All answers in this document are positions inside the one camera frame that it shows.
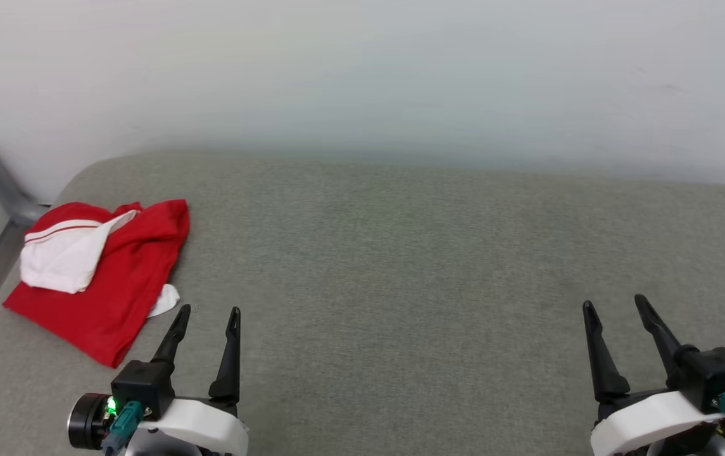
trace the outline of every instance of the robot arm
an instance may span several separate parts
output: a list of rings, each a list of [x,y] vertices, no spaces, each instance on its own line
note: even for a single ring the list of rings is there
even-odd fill
[[[238,419],[241,311],[233,308],[227,346],[210,398],[177,398],[171,386],[177,346],[191,306],[180,308],[148,363],[130,361],[111,381],[111,395],[86,393],[67,421],[70,444],[117,456],[246,456],[249,438]]]
[[[596,456],[725,455],[725,348],[681,345],[642,294],[635,296],[643,326],[666,369],[666,388],[630,393],[602,338],[590,301],[583,305],[593,392],[599,402],[591,433]]]

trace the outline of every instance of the gray couch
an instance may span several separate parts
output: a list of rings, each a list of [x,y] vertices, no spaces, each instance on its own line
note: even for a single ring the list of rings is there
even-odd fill
[[[243,311],[250,454],[588,454],[590,298],[634,390],[664,372],[633,303],[725,346],[725,186],[214,156],[131,156],[59,202],[188,199],[172,274],[191,325],[178,395],[217,373]],[[116,371],[1,300],[0,454],[70,448],[66,418]],[[148,360],[174,312],[148,321]]]

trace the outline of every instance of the white fabric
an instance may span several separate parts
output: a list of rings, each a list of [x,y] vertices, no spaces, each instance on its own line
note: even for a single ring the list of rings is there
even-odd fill
[[[84,291],[95,275],[107,237],[137,215],[136,210],[101,224],[65,220],[24,238],[22,282],[65,293]]]
[[[177,291],[176,286],[173,286],[170,283],[166,283],[162,286],[162,291],[160,291],[160,297],[157,298],[157,302],[151,308],[151,311],[148,312],[148,317],[146,318],[156,317],[159,314],[164,314],[165,312],[173,309],[173,307],[177,305],[178,301],[179,292]]]

